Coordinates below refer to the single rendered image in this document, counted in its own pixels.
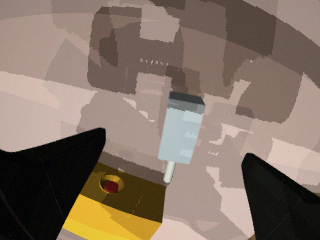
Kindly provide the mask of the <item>red cylindrical rod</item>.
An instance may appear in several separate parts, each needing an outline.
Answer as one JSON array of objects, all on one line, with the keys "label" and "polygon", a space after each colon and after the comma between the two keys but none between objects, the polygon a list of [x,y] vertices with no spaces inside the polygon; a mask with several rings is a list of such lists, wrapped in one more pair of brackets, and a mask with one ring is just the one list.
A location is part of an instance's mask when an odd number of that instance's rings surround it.
[{"label": "red cylindrical rod", "polygon": [[108,181],[108,183],[105,183],[104,188],[107,189],[108,192],[117,192],[117,189],[119,189],[119,184],[116,183],[116,181]]}]

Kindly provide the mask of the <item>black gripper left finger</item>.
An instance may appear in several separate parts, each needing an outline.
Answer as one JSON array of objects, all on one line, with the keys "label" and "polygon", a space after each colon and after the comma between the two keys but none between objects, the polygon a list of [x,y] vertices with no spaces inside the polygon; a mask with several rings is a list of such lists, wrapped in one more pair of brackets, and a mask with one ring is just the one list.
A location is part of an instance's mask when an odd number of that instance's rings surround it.
[{"label": "black gripper left finger", "polygon": [[105,144],[105,128],[23,151],[0,149],[0,197],[32,240],[56,240]]}]

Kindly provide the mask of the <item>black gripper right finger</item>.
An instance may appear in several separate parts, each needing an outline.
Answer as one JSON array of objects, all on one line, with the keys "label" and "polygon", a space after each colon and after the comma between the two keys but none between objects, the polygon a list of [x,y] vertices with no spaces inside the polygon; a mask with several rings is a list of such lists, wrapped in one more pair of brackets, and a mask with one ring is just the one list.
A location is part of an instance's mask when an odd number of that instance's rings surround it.
[{"label": "black gripper right finger", "polygon": [[241,161],[256,240],[320,240],[320,197],[252,152]]}]

